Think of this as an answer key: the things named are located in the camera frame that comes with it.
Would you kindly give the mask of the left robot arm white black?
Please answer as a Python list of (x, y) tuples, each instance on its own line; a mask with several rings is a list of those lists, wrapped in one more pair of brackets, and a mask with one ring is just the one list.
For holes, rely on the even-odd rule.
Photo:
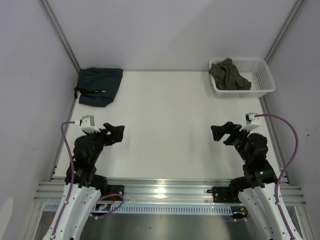
[[(65, 125), (79, 126), (82, 136), (70, 148)], [(60, 126), (62, 138), (69, 155), (63, 194), (53, 221), (44, 235), (45, 240), (78, 240), (92, 210), (98, 201), (109, 198), (108, 180), (96, 173), (96, 162), (103, 149), (120, 143), (125, 126), (104, 123), (97, 128), (88, 119), (63, 122)]]

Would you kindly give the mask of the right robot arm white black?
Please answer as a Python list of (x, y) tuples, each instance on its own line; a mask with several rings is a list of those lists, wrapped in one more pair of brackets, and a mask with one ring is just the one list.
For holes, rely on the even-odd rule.
[(251, 133), (239, 124), (228, 121), (210, 127), (214, 141), (223, 136), (226, 146), (232, 146), (242, 158), (243, 176), (234, 178), (228, 186), (228, 196), (247, 209), (264, 240), (300, 240), (279, 189), (279, 181), (267, 160), (268, 140)]

